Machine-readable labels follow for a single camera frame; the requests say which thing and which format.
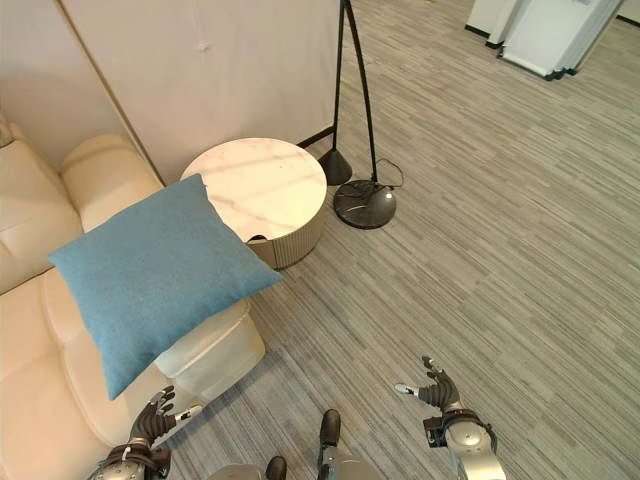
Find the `round side table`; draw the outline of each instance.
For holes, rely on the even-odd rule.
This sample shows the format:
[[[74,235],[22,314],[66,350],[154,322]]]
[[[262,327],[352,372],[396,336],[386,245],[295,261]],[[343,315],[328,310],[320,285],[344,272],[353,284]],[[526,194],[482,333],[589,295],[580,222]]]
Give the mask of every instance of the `round side table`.
[[[327,181],[305,150],[271,138],[245,138],[197,157],[182,178],[202,175],[222,221],[272,268],[311,251],[324,225]]]

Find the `floor lamp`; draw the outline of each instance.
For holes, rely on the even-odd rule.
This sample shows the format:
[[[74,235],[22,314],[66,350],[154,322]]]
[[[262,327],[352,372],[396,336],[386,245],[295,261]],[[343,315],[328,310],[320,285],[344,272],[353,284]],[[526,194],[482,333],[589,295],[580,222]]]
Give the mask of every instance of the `floor lamp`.
[[[338,64],[336,67],[336,94],[333,106],[333,144],[331,150],[320,157],[320,166],[327,178],[327,185],[342,185],[351,178],[351,166],[338,151],[338,108],[340,106],[340,73],[342,70],[342,36],[344,33],[344,0],[340,0],[338,20]]]
[[[376,168],[376,152],[373,139],[373,121],[371,119],[371,102],[369,100],[369,88],[367,86],[367,76],[364,70],[364,59],[362,58],[362,48],[360,47],[360,39],[356,28],[356,19],[353,14],[353,8],[350,0],[341,2],[340,18],[346,11],[349,19],[349,27],[353,37],[353,44],[358,57],[358,69],[360,70],[360,80],[362,82],[362,93],[364,95],[364,105],[367,114],[367,128],[369,131],[369,150],[371,153],[371,179],[370,180],[352,180],[345,183],[336,191],[333,197],[333,209],[336,214],[348,225],[356,228],[372,229],[378,228],[388,223],[396,212],[396,199],[393,195],[393,188],[378,183],[378,170]],[[342,35],[339,35],[340,43],[342,43]],[[337,119],[337,95],[336,95],[336,112]],[[334,147],[337,131],[334,131]]]

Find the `robotic arm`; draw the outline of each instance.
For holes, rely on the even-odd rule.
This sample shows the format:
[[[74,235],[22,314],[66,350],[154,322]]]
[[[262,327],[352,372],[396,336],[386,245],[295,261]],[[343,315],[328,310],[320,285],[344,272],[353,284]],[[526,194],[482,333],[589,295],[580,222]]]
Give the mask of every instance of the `robotic arm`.
[[[394,388],[441,410],[441,417],[424,420],[429,446],[449,449],[458,480],[506,480],[491,425],[462,406],[455,383],[431,358],[424,356],[422,362],[435,385],[418,388],[398,383]]]
[[[151,447],[178,422],[202,410],[200,405],[194,405],[177,415],[168,414],[173,408],[173,404],[167,403],[175,397],[173,389],[173,386],[165,387],[149,400],[133,422],[129,441],[112,449],[89,480],[150,480],[167,477],[171,451],[162,448],[152,450]]]

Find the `white panel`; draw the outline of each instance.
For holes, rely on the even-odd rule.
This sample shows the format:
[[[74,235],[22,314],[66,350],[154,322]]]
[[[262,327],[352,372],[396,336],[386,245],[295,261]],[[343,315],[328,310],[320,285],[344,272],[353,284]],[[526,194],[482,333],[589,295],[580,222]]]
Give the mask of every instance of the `white panel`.
[[[618,15],[640,22],[640,0],[624,0]]]
[[[240,137],[330,126],[338,0],[65,0],[166,182]]]
[[[0,108],[6,117],[56,168],[89,137],[126,137],[53,2],[0,3]]]
[[[471,9],[467,25],[492,33],[496,21],[507,0],[476,0]]]
[[[589,48],[597,40],[600,32],[614,17],[620,0],[596,0],[594,3],[591,15],[565,51],[556,70],[575,68],[578,65],[580,59],[586,55]]]
[[[554,71],[598,0],[536,0],[519,13],[504,58],[540,75]]]
[[[491,35],[489,36],[490,43],[495,45],[504,41],[507,32],[517,17],[518,8],[521,5],[523,5],[521,0],[505,0],[497,16],[493,30],[491,31]]]

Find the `pillow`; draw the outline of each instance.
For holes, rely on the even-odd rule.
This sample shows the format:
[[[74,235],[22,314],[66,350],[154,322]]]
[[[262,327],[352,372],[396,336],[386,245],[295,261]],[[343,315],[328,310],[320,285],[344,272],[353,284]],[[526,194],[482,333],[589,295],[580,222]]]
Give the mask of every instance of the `pillow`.
[[[116,398],[176,340],[281,279],[227,227],[200,175],[53,252]]]

